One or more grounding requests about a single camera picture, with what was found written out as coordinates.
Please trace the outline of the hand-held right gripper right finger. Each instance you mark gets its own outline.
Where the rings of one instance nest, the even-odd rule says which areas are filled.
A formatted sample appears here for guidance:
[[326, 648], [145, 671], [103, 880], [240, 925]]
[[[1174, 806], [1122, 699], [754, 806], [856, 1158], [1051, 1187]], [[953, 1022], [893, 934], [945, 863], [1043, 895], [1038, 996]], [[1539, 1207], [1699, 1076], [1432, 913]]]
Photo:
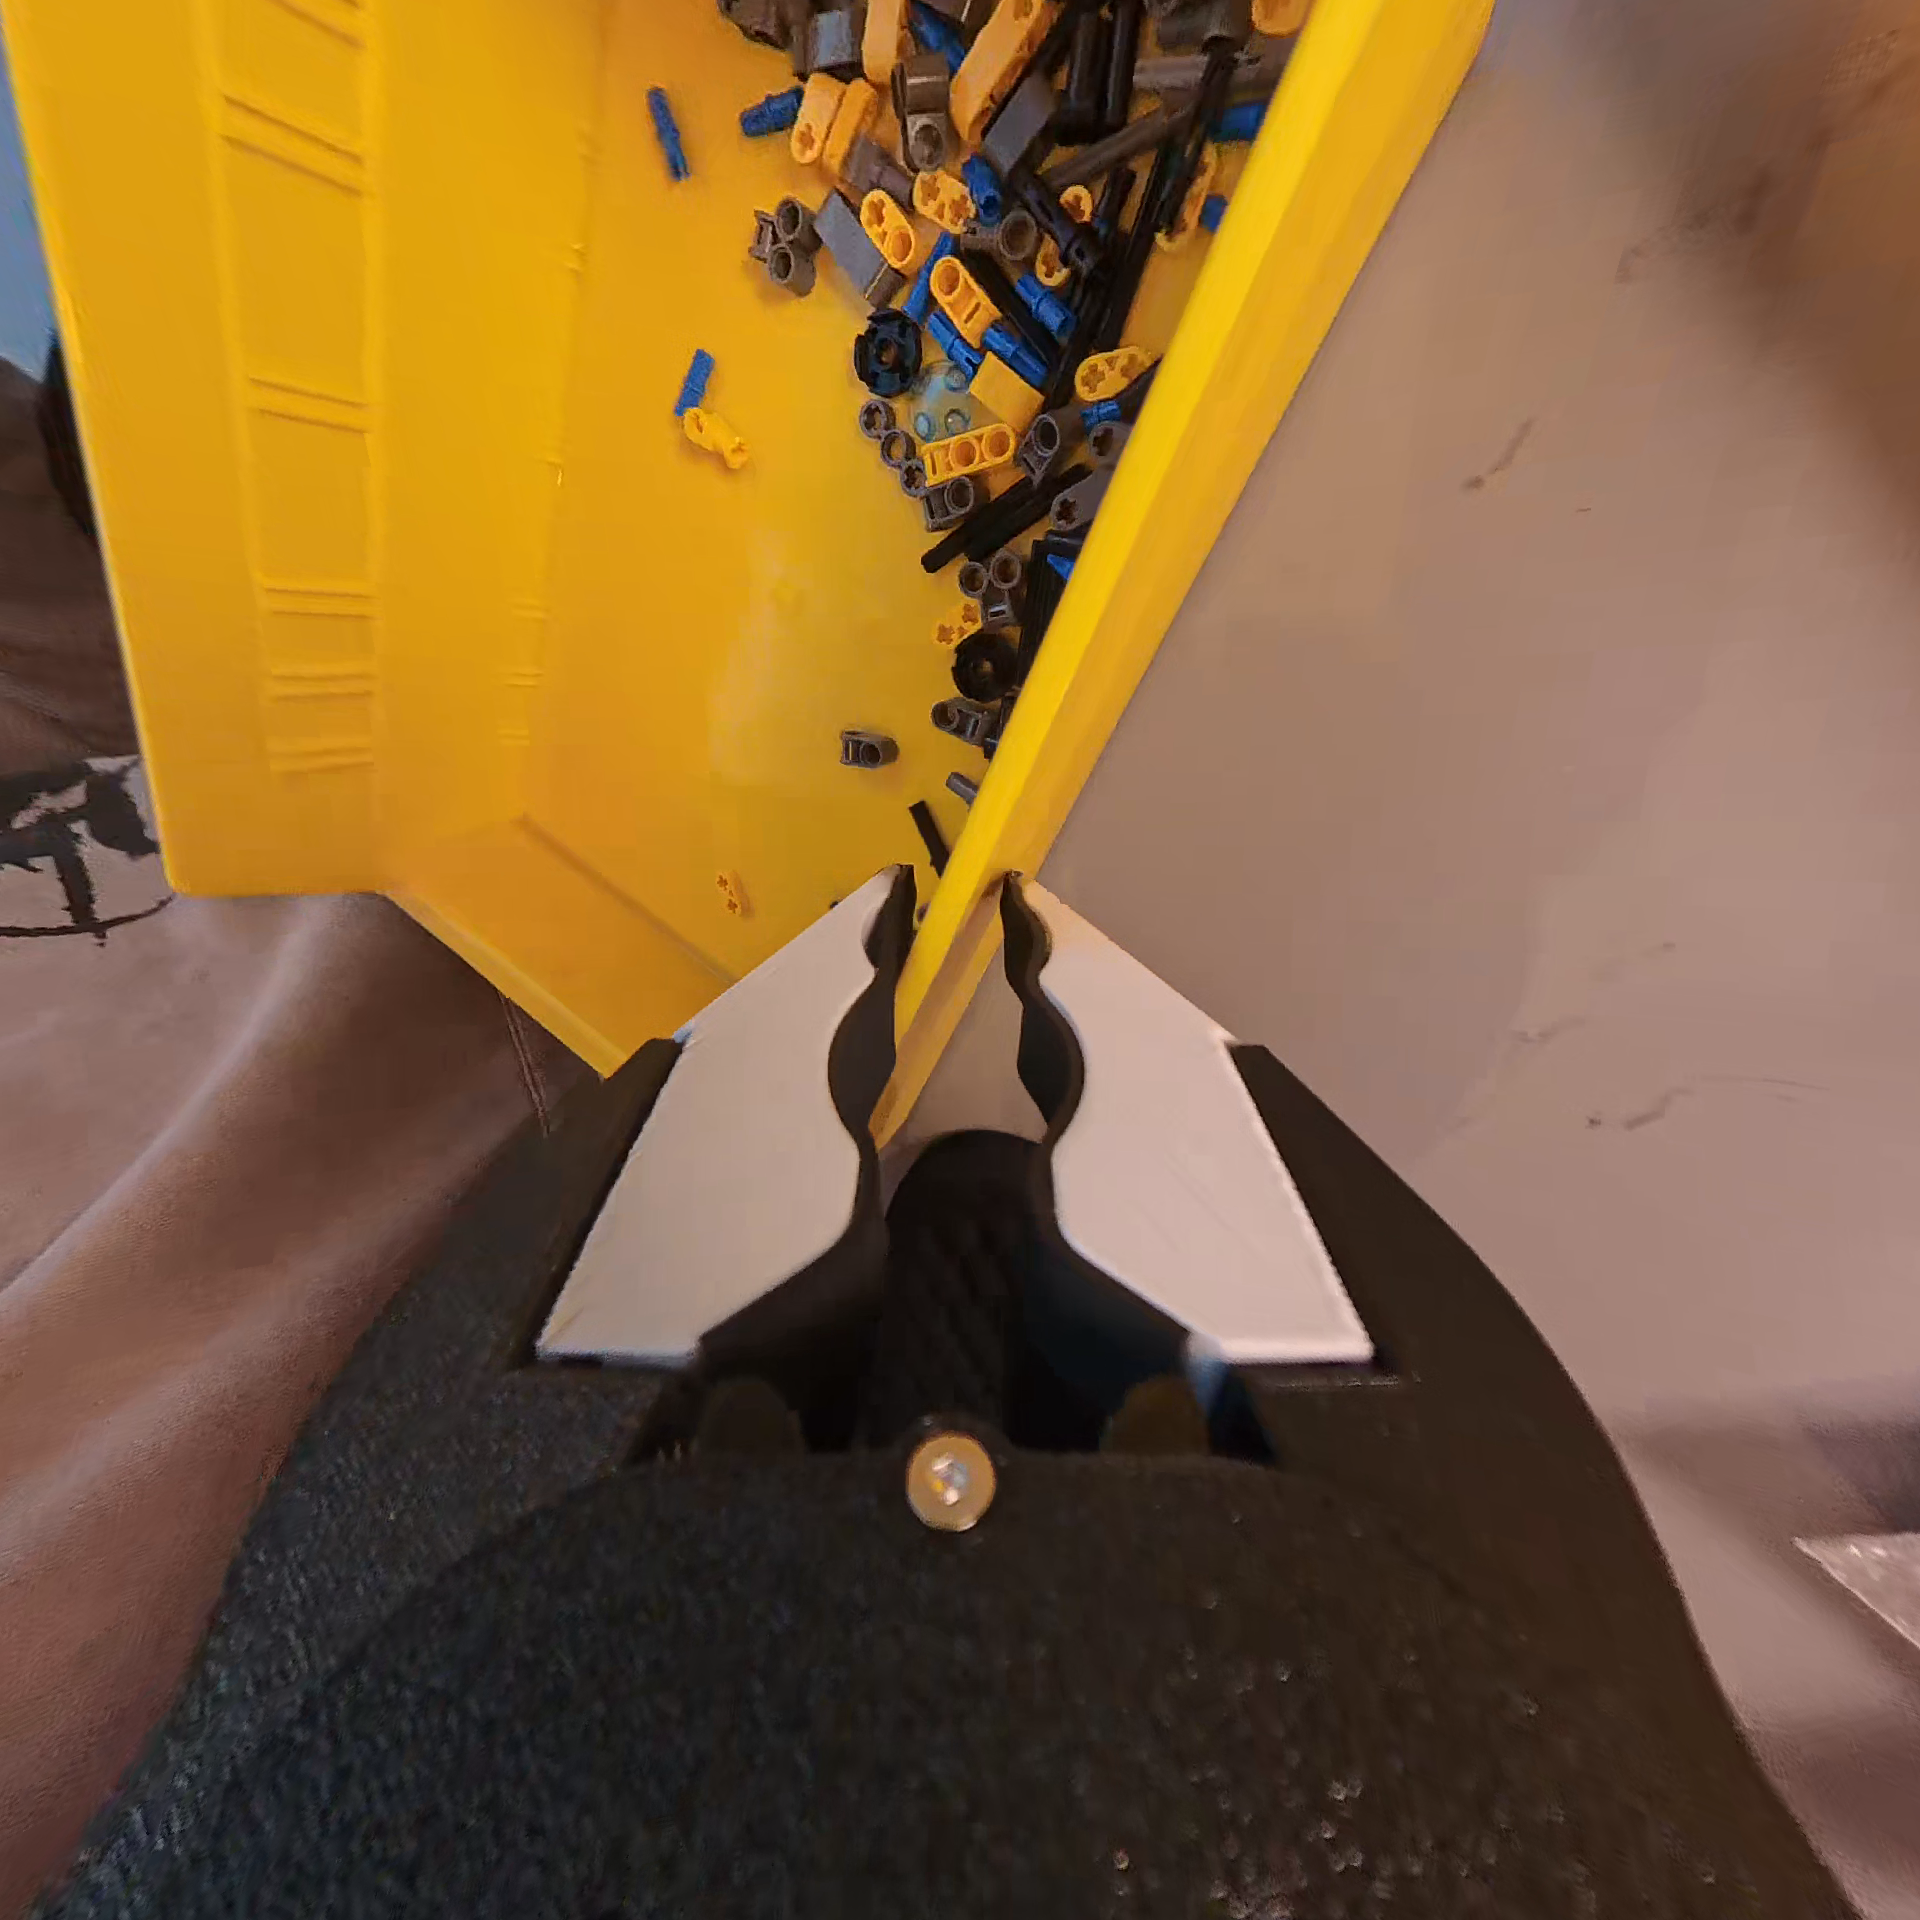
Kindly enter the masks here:
[[1272, 1450], [1260, 1391], [1373, 1388], [1373, 1334], [1243, 1047], [1034, 880], [1000, 886], [1043, 1137], [1020, 1333], [1098, 1450]]

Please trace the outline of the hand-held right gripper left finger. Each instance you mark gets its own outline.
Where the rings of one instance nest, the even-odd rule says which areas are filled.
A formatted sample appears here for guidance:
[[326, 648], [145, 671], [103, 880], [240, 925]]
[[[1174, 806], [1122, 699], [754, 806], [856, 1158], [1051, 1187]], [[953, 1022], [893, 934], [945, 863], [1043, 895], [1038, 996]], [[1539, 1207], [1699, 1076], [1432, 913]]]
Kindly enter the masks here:
[[886, 1280], [874, 1110], [916, 874], [881, 868], [674, 1039], [537, 1359], [760, 1379], [815, 1448], [861, 1424]]

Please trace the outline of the yellow plastic bin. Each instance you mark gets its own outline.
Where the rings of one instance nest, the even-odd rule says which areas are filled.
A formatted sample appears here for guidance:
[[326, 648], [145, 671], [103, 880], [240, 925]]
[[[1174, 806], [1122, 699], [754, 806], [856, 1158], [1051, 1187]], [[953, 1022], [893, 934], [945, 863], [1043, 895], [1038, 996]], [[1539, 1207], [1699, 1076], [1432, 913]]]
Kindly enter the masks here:
[[747, 259], [825, 180], [716, 6], [4, 6], [171, 889], [380, 893], [592, 1070], [951, 839], [909, 1116], [1444, 122], [1492, 6], [1313, 6], [982, 767], [958, 563], [856, 428], [866, 301]]

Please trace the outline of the grey desk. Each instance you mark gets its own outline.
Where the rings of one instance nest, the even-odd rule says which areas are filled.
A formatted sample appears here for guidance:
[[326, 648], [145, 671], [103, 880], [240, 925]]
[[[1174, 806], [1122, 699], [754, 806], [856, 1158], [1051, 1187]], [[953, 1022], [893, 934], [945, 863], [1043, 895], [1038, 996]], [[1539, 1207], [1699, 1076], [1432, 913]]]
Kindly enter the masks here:
[[1523, 1302], [1914, 1915], [1914, 6], [1499, 6], [1045, 880]]

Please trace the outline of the pile of small mixed pieces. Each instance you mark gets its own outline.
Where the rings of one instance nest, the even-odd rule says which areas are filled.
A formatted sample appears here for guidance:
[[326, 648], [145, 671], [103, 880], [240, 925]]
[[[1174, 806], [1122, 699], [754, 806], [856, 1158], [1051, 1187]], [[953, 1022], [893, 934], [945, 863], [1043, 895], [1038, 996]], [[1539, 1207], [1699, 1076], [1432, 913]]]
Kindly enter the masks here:
[[1307, 2], [720, 2], [788, 85], [747, 100], [798, 193], [751, 265], [819, 270], [862, 321], [861, 439], [923, 517], [951, 694], [930, 726], [992, 761], [1157, 376], [1145, 278], [1228, 210]]

